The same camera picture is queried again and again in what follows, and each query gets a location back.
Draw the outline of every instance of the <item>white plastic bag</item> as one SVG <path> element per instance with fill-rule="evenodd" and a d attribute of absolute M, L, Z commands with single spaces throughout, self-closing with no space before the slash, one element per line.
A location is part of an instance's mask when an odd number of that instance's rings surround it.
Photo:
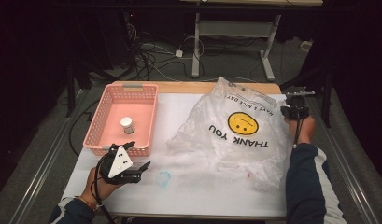
<path fill-rule="evenodd" d="M 222 176 L 236 179 L 247 173 L 257 189 L 278 189 L 290 147 L 283 104 L 220 77 L 167 143 L 168 150 L 205 155 L 208 167 Z"/>

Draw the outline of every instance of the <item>table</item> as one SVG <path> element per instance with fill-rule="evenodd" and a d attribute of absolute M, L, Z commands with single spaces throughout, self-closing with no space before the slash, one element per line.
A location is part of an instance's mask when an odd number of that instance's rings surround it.
<path fill-rule="evenodd" d="M 181 0 L 185 2 L 194 2 L 200 4 L 199 0 Z M 236 3 L 253 5 L 295 5 L 295 6 L 321 6 L 322 0 L 209 0 L 207 3 Z M 200 19 L 200 13 L 196 13 L 195 31 L 194 31 L 194 53 L 192 61 L 193 77 L 199 77 L 200 53 L 199 43 L 200 35 L 225 35 L 225 36 L 243 36 L 243 37 L 267 37 L 265 50 L 260 50 L 261 62 L 268 81 L 274 81 L 275 75 L 272 66 L 269 63 L 269 53 L 275 40 L 277 27 L 281 15 L 275 15 L 272 22 L 255 21 L 203 21 Z"/>
<path fill-rule="evenodd" d="M 212 90 L 215 83 L 148 83 L 158 85 L 158 112 L 151 144 L 152 153 L 149 158 L 138 160 L 151 161 L 151 165 L 138 184 L 125 185 L 105 200 L 110 213 L 123 217 L 284 219 L 286 208 L 283 189 L 275 194 L 261 193 L 253 190 L 246 180 L 230 184 L 221 183 L 219 179 L 211 182 L 209 180 L 214 179 L 213 176 L 193 175 L 191 169 L 187 172 L 186 179 L 181 179 L 174 169 L 168 167 L 175 158 L 166 154 L 165 141 L 177 133 L 200 96 Z M 285 99 L 276 84 L 240 85 L 269 94 L 277 100 Z M 88 173 L 99 159 L 87 148 L 82 149 L 63 197 L 79 195 L 83 191 Z"/>

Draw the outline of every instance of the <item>wooden table edge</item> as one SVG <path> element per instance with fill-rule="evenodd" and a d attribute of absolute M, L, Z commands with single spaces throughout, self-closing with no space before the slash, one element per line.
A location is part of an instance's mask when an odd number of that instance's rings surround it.
<path fill-rule="evenodd" d="M 116 81 L 127 84 L 155 84 L 159 93 L 208 93 L 216 82 L 170 82 L 170 81 Z M 281 94 L 281 89 L 275 83 L 235 83 L 248 87 L 263 94 Z"/>

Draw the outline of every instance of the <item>smiley face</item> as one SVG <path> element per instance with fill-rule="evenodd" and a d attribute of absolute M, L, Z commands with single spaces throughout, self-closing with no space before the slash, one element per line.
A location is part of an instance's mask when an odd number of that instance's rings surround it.
<path fill-rule="evenodd" d="M 232 113 L 228 118 L 228 125 L 234 133 L 243 135 L 254 134 L 259 128 L 257 120 L 243 112 Z"/>

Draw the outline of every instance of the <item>basket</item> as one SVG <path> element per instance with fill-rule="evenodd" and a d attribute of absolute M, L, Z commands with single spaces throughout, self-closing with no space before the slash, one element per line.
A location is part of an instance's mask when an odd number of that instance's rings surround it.
<path fill-rule="evenodd" d="M 127 150 L 129 156 L 149 156 L 157 98 L 157 85 L 107 85 L 83 146 L 89 148 L 94 155 L 103 156 L 112 144 L 123 145 L 135 141 L 134 146 Z M 126 133 L 120 125 L 121 119 L 125 117 L 133 120 L 133 133 Z"/>

